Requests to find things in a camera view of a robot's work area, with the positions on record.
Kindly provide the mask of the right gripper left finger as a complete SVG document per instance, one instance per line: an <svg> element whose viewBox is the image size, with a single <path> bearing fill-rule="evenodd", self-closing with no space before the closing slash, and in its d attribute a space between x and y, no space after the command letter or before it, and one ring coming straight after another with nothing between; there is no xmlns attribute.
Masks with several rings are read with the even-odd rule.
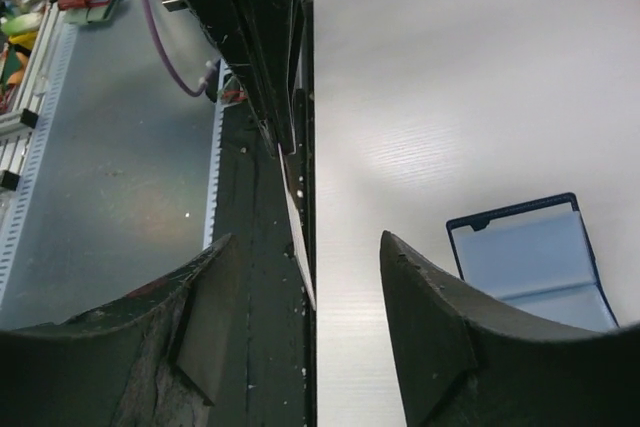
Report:
<svg viewBox="0 0 640 427"><path fill-rule="evenodd" d="M1 333L4 426L204 426L238 299L238 241L61 324Z"/></svg>

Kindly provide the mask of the gold credit card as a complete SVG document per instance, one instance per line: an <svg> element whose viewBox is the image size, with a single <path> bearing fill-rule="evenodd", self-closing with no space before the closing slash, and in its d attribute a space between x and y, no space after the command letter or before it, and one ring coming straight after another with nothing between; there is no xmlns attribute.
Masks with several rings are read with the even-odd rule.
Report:
<svg viewBox="0 0 640 427"><path fill-rule="evenodd" d="M293 252L298 266L298 270L309 299L311 309L317 309L315 290L313 287L309 259L307 255L306 244L302 229L300 213L296 207L294 197L289 189L289 181L285 163L285 156L280 145L277 146L278 160L280 165L281 177L283 181L284 196L288 212L289 225L291 230Z"/></svg>

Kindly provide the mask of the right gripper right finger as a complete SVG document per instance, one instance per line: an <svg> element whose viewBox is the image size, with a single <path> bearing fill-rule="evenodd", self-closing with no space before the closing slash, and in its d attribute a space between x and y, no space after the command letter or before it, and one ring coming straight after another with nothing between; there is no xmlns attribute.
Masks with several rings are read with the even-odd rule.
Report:
<svg viewBox="0 0 640 427"><path fill-rule="evenodd" d="M502 303L391 232L386 318L410 426L635 426L639 330L563 325Z"/></svg>

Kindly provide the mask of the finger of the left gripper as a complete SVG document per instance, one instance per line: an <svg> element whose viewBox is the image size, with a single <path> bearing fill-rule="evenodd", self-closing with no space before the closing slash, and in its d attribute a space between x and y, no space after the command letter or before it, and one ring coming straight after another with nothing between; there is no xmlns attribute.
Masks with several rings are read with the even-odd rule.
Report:
<svg viewBox="0 0 640 427"><path fill-rule="evenodd" d="M295 78L314 0L184 0L239 80L273 154L296 150Z"/></svg>

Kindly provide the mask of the blue leather card holder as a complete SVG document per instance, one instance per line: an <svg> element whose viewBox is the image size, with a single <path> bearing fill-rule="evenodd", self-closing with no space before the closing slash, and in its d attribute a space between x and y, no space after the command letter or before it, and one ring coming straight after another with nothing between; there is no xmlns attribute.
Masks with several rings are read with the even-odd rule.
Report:
<svg viewBox="0 0 640 427"><path fill-rule="evenodd" d="M460 278L529 314L594 332L619 327L572 192L446 222Z"/></svg>

